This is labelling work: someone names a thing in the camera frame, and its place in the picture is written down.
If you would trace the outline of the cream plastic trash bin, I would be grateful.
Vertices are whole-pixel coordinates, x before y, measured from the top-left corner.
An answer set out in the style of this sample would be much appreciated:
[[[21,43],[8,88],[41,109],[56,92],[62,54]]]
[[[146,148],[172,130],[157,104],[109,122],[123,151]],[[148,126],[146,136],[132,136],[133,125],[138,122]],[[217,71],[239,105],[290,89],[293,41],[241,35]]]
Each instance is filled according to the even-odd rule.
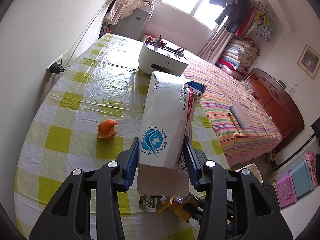
[[[260,184],[263,183],[263,178],[261,176],[261,173],[260,173],[260,171],[258,170],[257,166],[254,163],[248,164],[247,166],[236,170],[236,172],[241,172],[243,170],[245,170],[244,174],[251,173],[251,174],[253,174],[255,176],[255,178],[257,178],[257,180],[259,181]]]

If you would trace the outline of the pink plastic basket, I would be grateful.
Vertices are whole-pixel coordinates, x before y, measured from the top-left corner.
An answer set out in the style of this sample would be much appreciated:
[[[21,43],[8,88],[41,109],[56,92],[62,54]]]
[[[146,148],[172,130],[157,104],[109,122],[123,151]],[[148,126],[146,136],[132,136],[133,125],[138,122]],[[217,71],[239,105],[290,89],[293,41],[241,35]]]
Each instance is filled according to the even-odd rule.
[[[295,186],[291,176],[291,170],[281,177],[274,185],[280,208],[284,208],[297,202]]]

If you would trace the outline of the yellow snack wrapper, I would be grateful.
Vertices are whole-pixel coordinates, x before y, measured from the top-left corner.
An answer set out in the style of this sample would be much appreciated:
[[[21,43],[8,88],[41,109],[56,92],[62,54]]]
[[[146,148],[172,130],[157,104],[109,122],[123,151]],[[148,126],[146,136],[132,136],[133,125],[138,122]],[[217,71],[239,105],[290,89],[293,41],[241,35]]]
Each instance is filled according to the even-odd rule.
[[[191,214],[188,211],[185,211],[184,205],[190,204],[191,207],[199,207],[199,201],[191,194],[184,198],[163,196],[160,198],[160,202],[162,206],[157,213],[161,213],[164,210],[169,209],[187,223],[191,219]]]

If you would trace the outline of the blue plastic basket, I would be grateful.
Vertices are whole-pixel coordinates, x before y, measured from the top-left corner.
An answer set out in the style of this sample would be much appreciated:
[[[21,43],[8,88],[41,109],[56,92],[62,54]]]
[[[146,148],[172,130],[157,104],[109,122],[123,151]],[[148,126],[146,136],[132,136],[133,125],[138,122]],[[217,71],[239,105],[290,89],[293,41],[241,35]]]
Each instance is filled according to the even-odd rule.
[[[297,198],[313,190],[309,168],[304,158],[292,169],[291,177]]]

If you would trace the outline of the yellow pencil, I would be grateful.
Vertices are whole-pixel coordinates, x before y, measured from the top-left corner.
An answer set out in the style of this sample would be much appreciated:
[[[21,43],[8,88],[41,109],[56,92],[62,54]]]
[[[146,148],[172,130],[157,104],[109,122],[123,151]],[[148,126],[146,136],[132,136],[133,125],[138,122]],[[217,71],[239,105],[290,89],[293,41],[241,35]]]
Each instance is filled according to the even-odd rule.
[[[237,127],[237,125],[236,125],[235,121],[233,120],[233,117],[232,117],[231,113],[228,113],[228,116],[229,116],[229,118],[230,118],[230,120],[231,120],[231,122],[232,122],[233,126],[235,127],[235,129],[236,129],[237,133],[238,133],[239,135],[241,135],[240,130],[239,130],[239,128]]]

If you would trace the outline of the orange peel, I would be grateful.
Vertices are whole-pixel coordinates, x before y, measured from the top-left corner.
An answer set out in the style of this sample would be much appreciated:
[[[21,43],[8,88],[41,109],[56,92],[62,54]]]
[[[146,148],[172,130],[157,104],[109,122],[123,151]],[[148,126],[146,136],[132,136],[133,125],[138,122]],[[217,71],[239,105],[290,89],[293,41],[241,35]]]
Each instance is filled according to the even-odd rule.
[[[99,139],[102,140],[109,140],[115,137],[117,131],[115,127],[117,126],[118,122],[113,119],[108,119],[103,121],[99,126],[97,127],[97,133]]]

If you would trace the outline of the yellow white checked tablecloth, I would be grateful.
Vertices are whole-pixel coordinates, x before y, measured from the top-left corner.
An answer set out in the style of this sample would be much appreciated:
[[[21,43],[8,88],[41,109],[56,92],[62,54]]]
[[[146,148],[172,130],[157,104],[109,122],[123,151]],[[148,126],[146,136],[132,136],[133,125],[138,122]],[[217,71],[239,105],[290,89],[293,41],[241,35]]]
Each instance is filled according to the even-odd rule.
[[[139,136],[150,78],[138,69],[142,43],[107,34],[62,75],[33,119],[17,165],[15,211],[28,237],[50,198],[76,168],[96,170]],[[99,139],[103,121],[117,133]]]

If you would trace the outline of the red wooden headboard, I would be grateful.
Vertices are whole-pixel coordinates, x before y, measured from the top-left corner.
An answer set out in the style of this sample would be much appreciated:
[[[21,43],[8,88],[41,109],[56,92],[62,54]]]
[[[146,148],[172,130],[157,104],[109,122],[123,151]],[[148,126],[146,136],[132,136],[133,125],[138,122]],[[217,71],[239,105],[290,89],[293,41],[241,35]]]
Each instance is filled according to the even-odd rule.
[[[287,91],[263,70],[253,68],[245,84],[253,91],[281,135],[282,141],[274,148],[279,153],[304,129],[302,114]]]

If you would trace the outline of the striped pink bed cover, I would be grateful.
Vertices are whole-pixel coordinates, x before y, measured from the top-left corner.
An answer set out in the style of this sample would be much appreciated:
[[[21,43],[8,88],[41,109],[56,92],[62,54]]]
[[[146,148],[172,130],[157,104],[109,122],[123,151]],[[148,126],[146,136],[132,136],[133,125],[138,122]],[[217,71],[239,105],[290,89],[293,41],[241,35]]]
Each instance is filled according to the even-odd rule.
[[[270,152],[282,141],[269,115],[250,92],[220,68],[186,51],[184,76],[206,85],[200,105],[215,132],[229,166],[242,164]],[[249,124],[240,127],[230,107],[240,106]]]

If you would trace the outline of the black power adapter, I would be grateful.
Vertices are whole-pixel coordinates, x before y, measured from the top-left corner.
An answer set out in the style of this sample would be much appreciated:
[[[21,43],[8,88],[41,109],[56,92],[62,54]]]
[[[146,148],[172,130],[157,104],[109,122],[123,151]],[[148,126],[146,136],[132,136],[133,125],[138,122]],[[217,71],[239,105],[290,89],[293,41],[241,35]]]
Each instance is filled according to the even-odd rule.
[[[62,64],[60,63],[53,63],[50,67],[49,70],[52,74],[60,74],[60,73],[64,73],[66,71],[67,67],[64,67]]]

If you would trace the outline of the stack of folded quilts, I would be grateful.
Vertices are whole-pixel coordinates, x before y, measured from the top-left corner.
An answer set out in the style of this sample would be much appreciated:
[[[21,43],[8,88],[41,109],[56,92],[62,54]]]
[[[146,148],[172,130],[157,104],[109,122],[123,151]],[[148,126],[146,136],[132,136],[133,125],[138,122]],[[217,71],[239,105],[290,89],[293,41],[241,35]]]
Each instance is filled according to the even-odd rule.
[[[241,82],[258,56],[259,49],[252,39],[236,37],[230,40],[215,65]]]

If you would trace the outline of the pink curtain right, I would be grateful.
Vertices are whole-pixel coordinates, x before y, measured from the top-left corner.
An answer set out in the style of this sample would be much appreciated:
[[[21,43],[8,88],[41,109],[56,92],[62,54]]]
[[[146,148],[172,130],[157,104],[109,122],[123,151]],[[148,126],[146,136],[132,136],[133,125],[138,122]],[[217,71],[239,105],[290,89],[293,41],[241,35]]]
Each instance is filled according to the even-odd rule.
[[[234,37],[234,33],[228,32],[222,27],[210,42],[199,53],[199,57],[211,64],[216,64],[229,41]]]

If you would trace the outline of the white desk organizer box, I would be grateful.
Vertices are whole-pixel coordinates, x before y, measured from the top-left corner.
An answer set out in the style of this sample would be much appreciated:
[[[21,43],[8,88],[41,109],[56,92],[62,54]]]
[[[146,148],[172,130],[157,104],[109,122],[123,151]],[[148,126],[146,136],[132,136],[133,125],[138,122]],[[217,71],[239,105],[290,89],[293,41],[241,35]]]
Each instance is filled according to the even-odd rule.
[[[184,50],[185,48],[167,40],[153,41],[149,36],[145,39],[140,51],[139,68],[148,75],[151,75],[153,71],[159,71],[181,76],[189,65],[184,56]]]

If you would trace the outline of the hanging dark clothes row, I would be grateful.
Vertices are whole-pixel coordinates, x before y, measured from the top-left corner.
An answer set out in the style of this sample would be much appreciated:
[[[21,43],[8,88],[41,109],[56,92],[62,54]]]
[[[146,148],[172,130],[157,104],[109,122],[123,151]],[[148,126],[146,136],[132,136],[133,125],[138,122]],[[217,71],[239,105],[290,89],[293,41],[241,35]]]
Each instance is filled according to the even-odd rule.
[[[227,33],[237,36],[242,35],[248,28],[259,8],[265,15],[268,14],[260,1],[257,1],[257,5],[252,0],[209,0],[208,3],[222,9],[214,20],[215,24]]]

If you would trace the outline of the grey cabinet with clothes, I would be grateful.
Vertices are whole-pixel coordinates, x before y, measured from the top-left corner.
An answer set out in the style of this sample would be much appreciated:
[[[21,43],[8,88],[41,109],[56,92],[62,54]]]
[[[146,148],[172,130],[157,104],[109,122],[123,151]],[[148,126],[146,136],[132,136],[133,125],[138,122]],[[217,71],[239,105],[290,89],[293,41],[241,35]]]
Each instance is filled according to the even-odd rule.
[[[154,11],[153,0],[112,0],[99,36],[112,33],[138,40]]]

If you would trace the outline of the framed picture on wall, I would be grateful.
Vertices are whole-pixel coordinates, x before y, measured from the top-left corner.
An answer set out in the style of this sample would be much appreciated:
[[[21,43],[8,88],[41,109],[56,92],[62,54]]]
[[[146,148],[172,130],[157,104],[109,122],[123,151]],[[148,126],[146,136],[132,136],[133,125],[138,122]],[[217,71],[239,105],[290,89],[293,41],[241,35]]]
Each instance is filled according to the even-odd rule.
[[[319,53],[306,44],[297,64],[314,80],[319,69],[319,58]]]

